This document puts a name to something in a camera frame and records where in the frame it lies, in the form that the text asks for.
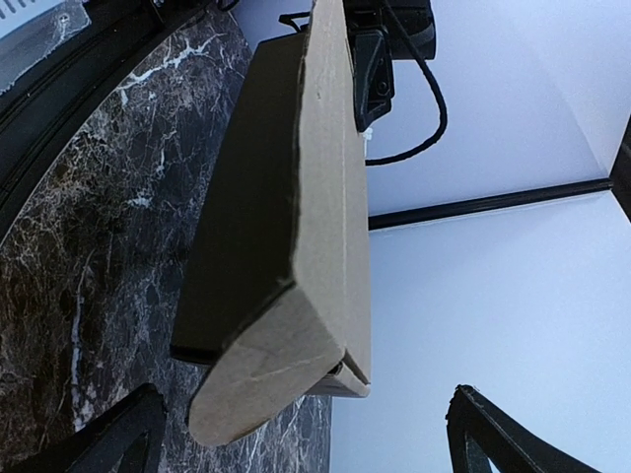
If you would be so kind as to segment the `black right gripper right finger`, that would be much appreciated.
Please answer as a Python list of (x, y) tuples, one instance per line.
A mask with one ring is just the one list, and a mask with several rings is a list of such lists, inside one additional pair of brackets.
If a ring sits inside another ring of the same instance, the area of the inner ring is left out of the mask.
[(456, 387), (447, 420), (455, 472), (593, 472), (538, 438), (470, 385)]

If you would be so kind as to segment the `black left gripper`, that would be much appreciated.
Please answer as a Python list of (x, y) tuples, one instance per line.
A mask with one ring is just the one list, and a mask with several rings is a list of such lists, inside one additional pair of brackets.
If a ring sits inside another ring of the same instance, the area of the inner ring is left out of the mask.
[(366, 131), (374, 121), (391, 111), (392, 57), (387, 34), (380, 29), (352, 32), (350, 45), (355, 123), (358, 131)]

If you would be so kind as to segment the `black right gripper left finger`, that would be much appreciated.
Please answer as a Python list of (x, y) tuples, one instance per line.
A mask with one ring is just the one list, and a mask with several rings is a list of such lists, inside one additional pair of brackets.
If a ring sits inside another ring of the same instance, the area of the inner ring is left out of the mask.
[(10, 472), (156, 472), (166, 426), (164, 396), (144, 383), (84, 429)]

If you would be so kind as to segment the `brown cardboard box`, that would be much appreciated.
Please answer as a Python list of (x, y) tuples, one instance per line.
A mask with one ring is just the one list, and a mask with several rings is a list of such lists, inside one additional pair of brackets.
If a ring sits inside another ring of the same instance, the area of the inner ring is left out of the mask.
[(241, 439), (298, 397), (365, 397), (371, 375), (363, 137), (342, 4), (262, 42), (214, 166), (172, 355), (208, 372), (189, 405), (204, 445)]

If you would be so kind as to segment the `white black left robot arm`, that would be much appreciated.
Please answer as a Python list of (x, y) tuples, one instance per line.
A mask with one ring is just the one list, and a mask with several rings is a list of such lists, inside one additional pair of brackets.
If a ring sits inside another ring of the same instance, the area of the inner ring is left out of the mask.
[(353, 64), (354, 116), (360, 132), (391, 111), (395, 95), (393, 62), (413, 58), (404, 38), (420, 55), (436, 54), (436, 28), (428, 1), (345, 1)]

